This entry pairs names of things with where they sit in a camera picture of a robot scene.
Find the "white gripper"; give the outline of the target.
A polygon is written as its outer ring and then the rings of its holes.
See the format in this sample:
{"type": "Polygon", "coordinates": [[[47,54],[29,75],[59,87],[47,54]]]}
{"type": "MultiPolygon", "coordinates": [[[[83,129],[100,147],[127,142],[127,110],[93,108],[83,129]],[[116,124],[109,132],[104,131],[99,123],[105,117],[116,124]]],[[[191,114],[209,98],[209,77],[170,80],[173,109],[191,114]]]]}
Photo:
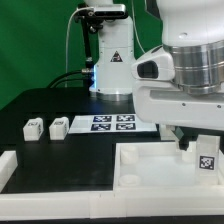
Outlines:
{"type": "MultiPolygon", "coordinates": [[[[134,108],[145,122],[224,131],[224,45],[158,46],[133,65],[134,108]]],[[[180,127],[178,148],[189,141],[180,127]]]]}

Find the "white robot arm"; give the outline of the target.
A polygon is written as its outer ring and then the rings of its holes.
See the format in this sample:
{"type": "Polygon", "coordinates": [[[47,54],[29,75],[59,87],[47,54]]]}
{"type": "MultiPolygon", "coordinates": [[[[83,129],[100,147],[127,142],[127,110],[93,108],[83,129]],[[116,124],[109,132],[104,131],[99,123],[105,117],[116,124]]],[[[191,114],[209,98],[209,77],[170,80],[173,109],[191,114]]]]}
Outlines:
{"type": "Polygon", "coordinates": [[[144,122],[224,132],[224,0],[146,0],[162,44],[132,65],[144,122]]]}

